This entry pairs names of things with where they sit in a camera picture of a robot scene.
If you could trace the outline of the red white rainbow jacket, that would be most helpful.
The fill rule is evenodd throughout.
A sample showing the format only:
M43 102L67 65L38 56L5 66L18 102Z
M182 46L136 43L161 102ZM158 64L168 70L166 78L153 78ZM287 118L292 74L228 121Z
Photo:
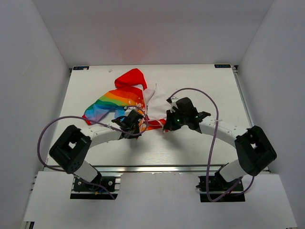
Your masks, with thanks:
M87 119L88 125L93 124L91 120L102 120L110 112L114 112L115 118L124 116L124 108L132 105L141 108L140 113L147 114L148 130L163 128L166 111L171 105L166 101L166 93L161 86L156 84L149 89L143 73L137 68L118 77L114 84L114 90L102 95L84 111L82 117Z

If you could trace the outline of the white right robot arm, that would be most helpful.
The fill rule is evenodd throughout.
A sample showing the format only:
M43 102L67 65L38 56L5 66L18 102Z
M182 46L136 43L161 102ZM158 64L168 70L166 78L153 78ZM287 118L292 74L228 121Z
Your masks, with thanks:
M237 178L257 176L276 160L277 154L261 127L254 125L252 128L241 128L218 121L210 113L198 112L188 97L175 102L171 99L167 101L171 108L166 111L164 130L175 131L187 126L236 149L237 159L225 164L214 174L215 184L220 190L227 190Z

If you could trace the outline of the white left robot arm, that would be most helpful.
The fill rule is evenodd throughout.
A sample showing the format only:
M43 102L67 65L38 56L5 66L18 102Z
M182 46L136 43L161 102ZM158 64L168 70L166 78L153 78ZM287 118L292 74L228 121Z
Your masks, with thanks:
M85 161L89 149L110 141L137 138L143 119L142 114L131 110L127 116L113 119L109 127L95 124L79 129L70 125L50 148L49 155L67 174L84 180L87 189L99 190L102 176Z

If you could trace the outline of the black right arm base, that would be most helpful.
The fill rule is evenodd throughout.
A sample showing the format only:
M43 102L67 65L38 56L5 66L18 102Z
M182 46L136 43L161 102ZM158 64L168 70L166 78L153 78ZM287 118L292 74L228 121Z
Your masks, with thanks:
M199 176L199 183L196 186L200 195L200 202L207 203L210 202L207 194L206 194L206 176ZM228 190L231 186L233 186L238 179L226 184L222 184L221 182L215 181L215 176L209 176L209 193L212 199L219 197L226 190ZM222 197L218 202L245 202L244 194L240 194L244 190L242 181L239 183L224 197Z

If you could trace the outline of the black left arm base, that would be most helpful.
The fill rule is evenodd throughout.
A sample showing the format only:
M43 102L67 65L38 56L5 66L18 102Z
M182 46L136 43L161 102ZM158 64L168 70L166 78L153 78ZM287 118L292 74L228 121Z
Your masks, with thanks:
M121 178L101 176L98 185L89 184L75 177L71 187L70 199L115 200L120 189Z

